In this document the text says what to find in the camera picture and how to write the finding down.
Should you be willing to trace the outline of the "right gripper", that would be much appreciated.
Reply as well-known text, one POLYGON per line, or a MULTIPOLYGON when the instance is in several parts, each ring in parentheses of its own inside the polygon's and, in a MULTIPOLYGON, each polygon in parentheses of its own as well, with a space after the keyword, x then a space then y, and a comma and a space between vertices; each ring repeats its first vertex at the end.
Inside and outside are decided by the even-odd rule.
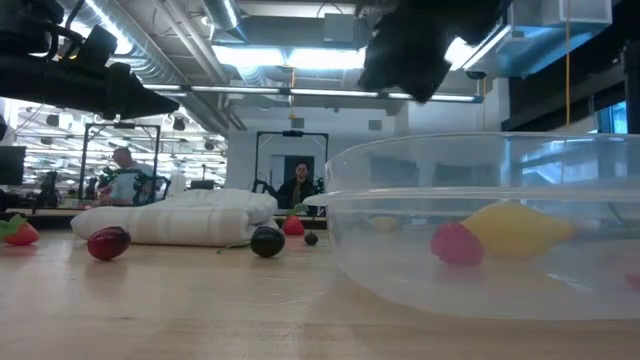
POLYGON ((358 86, 370 92, 397 87, 425 103, 452 63, 445 59, 460 38, 480 44, 510 5, 509 0, 402 0, 374 25, 358 86))

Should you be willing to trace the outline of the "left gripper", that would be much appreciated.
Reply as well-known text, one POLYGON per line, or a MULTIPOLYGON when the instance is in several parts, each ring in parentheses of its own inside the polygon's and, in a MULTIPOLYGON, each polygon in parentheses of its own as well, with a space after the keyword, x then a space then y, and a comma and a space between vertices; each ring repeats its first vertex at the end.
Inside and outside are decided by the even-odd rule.
POLYGON ((1 95, 93 112, 112 119, 169 114, 179 103, 143 86, 126 65, 96 72, 33 56, 1 57, 1 95))

